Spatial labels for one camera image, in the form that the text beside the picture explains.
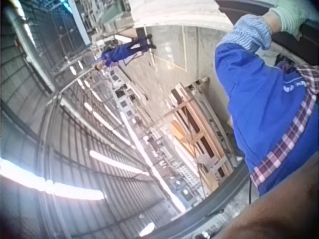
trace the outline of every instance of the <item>ceiling light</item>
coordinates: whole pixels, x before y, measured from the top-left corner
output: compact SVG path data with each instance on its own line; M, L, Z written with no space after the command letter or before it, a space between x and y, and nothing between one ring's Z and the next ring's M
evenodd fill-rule
M141 232L140 232L140 237L146 236L150 234L152 231L155 229L155 224L150 223L148 224Z
M130 171L130 172L133 172L133 173L138 173L138 174L144 174L144 175L147 175L149 176L150 174L148 172L144 172L138 168L134 168L134 167L131 167L131 166L128 166L126 164L123 164L123 163L120 163L118 161L115 161L113 159L110 159L108 157L105 157L93 150L90 150L90 156L101 161L101 162L104 162L104 163L107 163L111 166L114 166L114 167L117 167L117 168L121 168L121 169L124 169L126 171Z
M86 189L53 183L35 174L16 166L14 163L0 158L0 175L25 187L35 189L55 196L78 200L102 200L104 194L99 190Z
M113 127L107 123L98 113L93 112L94 117L101 122L106 128L108 128L110 131L113 132L113 134L115 134L119 139L121 139L124 143L126 143L127 145L131 146L131 142L129 140L127 140L126 138L124 138L120 133L118 133L116 130L113 129Z
M92 91L92 94L95 96L95 98L99 101L102 102L101 98L98 96L98 94L95 91Z
M87 102L84 103L84 106L85 106L85 108L87 108L89 111L92 111L92 107L91 107Z
M122 122L115 116L115 114L113 114L113 112L106 105L104 105L104 108L119 124L122 124Z
M83 86L83 83L82 83L82 81L80 79L78 79L78 83L79 83L80 86Z
M90 84L89 84L86 80L84 80L84 84L85 84L88 88L91 87Z
M139 141L137 135L135 134L135 132L133 131L131 125L128 122L128 119L126 118L125 114L123 112L120 112L122 120L125 124L125 126L127 127L130 136L132 138L132 140L135 143L135 146L137 147L138 151L141 153L141 155L143 156L146 164L151 168L151 171L153 173L153 175L158 179L159 183L161 184L161 186L163 187L163 189L169 194L170 198L172 199L173 203L176 205L176 207L182 212L184 213L186 211L185 206L183 205L183 203L180 201L180 199L170 190L170 188L168 187L168 185L165 183L165 181L163 180L163 178L161 177L160 173L156 170L156 168L153 166L152 161L150 160L149 156L147 155L147 153L145 152L141 142Z
M70 70L72 72L73 75L76 75L76 71L74 70L74 67L73 66L70 66Z
M82 65L81 61L78 61L78 63L79 63L80 68L83 69L83 65Z

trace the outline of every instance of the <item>fluorescent light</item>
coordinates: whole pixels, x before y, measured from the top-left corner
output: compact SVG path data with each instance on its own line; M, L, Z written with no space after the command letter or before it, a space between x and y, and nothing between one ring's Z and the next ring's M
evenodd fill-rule
M11 0L11 3L17 9L17 13L21 16L21 18L23 20L25 20L25 15L24 15L24 11L22 9L21 3L18 0ZM32 44L35 46L35 42L34 42L34 39L33 39L33 36L32 36L32 33L31 33L29 25L28 24L24 24L23 26L24 26L24 29L25 29L26 33L28 34Z
M95 96L95 98L99 101L102 102L101 98L98 96L98 94L92 90L92 94Z
M94 117L101 122L106 128L108 128L110 131L113 132L113 134L115 134L120 140L122 140L124 143L126 143L127 145L131 146L131 142L129 140L127 140L126 138L124 138L120 133L118 133L116 130L113 129L113 127L107 123L98 113L93 112Z
M83 69L83 65L82 65L81 61L78 61L78 63L79 63L80 68Z
M150 234L152 231L155 229L155 224L150 223L148 224L141 232L140 232L140 237L146 236Z
M104 162L104 163L107 163L109 165L112 165L114 167L117 167L117 168L121 168L121 169L124 169L126 171L130 171L130 172L133 172L133 173L138 173L138 174L144 174L144 175L147 175L149 176L150 174L148 172L144 172L138 168L134 168L134 167L131 167L131 166L128 166L126 164L123 164L123 163L120 163L118 161L115 161L113 159L110 159L108 157L105 157L93 150L90 150L90 156L101 161L101 162Z
M91 87L90 84L89 84L86 80L84 80L84 84L85 84L88 88Z
M51 180L45 180L42 177L38 177L5 159L0 159L0 175L25 187L47 194L54 194L59 197L79 200L104 199L103 193L99 190L79 188L62 183L53 183Z
M106 105L104 105L104 108L119 124L122 124L122 122L115 116L115 114L113 114L113 112Z
M128 42L131 42L131 41L132 41L131 38L126 37L126 36L121 36L121 35L115 34L114 37L115 37L115 39L117 39L117 40L119 40L119 41L121 41L121 42L123 42L123 43L128 43Z
M85 106L85 108L87 108L89 111L92 111L92 107L91 107L87 102L84 103L84 106Z
M73 75L76 75L76 71L75 71L75 69L74 69L73 66L70 66L70 70L71 70L71 72L72 72Z
M138 137L136 136L135 132L133 131L132 127L130 126L128 119L125 117L125 114L123 112L121 112L120 114L121 114L121 117L122 117L122 120L123 120L125 126L127 127L128 131L130 133L131 138L133 139L137 149L139 150L139 152L143 156L146 164L151 168L153 175L159 180L159 183L162 185L163 189L169 194L170 198L172 199L173 203L177 206L177 208L182 213L184 213L186 211L185 206L178 199L178 197L174 193L172 193L172 191L170 190L168 185L165 183L165 181L161 177L160 173L153 166L152 161L150 160L149 156L146 154L141 142L139 141Z
M83 85L83 83L82 83L82 81L81 81L80 79L78 79L78 83L79 83L79 85L81 86L81 88L82 88L83 90L85 90L85 87L84 87L84 85Z
M83 86L83 83L82 83L82 81L80 79L78 79L78 83L79 83L80 86Z

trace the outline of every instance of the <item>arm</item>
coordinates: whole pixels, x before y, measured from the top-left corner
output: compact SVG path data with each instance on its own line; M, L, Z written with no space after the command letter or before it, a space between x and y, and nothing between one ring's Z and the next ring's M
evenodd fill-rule
M216 48L215 66L217 76L228 96L231 96L233 88L239 83L259 86L270 77L280 77L281 73L277 69L267 66L255 54L259 48L269 49L271 35L280 29L280 19L270 11L263 17L241 17L234 29L223 37Z
M245 209L216 239L309 238L318 220L318 157Z

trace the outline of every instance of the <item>concrete floor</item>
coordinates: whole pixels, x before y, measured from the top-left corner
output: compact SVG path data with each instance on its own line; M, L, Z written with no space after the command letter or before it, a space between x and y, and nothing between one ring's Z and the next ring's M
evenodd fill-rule
M225 32L193 26L152 26L155 66L152 55L144 54L122 69L148 97L145 108L156 121L168 112L165 99L178 84L185 86L209 77L207 97L218 116L227 121L228 98L216 78L215 48Z

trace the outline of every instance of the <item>striped sleeve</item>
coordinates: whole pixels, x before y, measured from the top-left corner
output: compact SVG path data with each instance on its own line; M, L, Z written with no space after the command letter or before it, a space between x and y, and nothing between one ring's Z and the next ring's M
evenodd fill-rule
M272 31L269 25L261 16L242 16L234 26L234 29L227 33L221 42L234 43L242 46L245 50L255 53L260 47L267 50L271 45Z

